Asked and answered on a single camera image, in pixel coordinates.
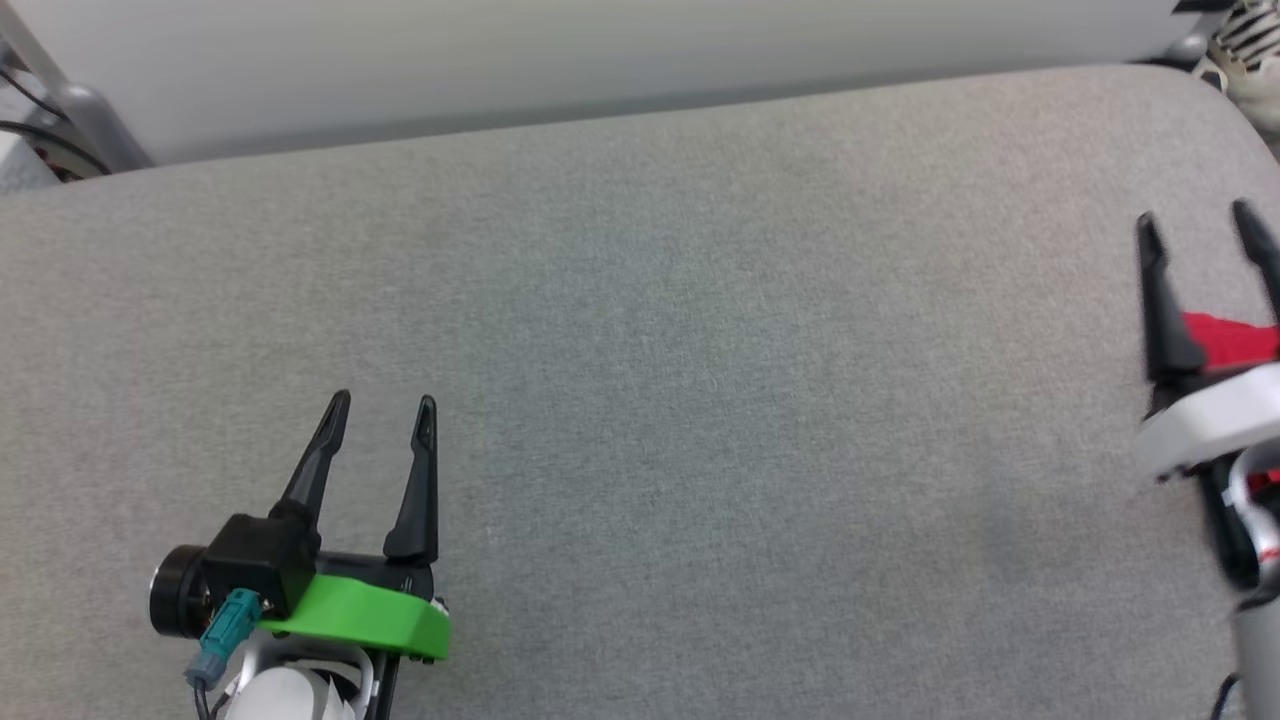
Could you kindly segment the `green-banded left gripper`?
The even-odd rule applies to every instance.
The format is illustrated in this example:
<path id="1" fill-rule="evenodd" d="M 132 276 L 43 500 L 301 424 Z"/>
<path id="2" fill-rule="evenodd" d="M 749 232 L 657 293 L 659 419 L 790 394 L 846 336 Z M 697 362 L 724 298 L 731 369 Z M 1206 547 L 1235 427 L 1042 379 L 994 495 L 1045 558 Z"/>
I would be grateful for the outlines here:
<path id="1" fill-rule="evenodd" d="M 317 524 L 332 460 L 346 437 L 351 392 L 337 391 L 326 406 L 282 497 L 276 518 Z M 413 455 L 396 524 L 383 555 L 323 552 L 317 574 L 293 612 L 262 618 L 259 628 L 289 635 L 351 644 L 420 660 L 445 661 L 452 620 L 435 593 L 433 568 L 439 557 L 438 410 L 434 397 L 420 400 L 410 447 Z"/>

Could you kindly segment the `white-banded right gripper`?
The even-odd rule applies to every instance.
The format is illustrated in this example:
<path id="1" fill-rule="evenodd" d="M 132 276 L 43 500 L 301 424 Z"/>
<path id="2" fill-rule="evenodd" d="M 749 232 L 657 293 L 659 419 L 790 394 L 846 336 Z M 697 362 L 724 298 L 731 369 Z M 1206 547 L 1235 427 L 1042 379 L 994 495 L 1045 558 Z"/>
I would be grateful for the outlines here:
<path id="1" fill-rule="evenodd" d="M 1275 322 L 1280 315 L 1279 246 L 1247 200 L 1231 202 L 1231 218 L 1245 258 L 1263 282 Z M 1192 336 L 1167 277 L 1169 255 L 1153 213 L 1135 223 L 1146 377 L 1169 384 L 1198 375 L 1206 352 Z M 1279 365 L 1268 363 L 1175 401 L 1144 421 L 1135 438 L 1137 465 L 1148 477 L 1234 454 L 1276 439 Z"/>

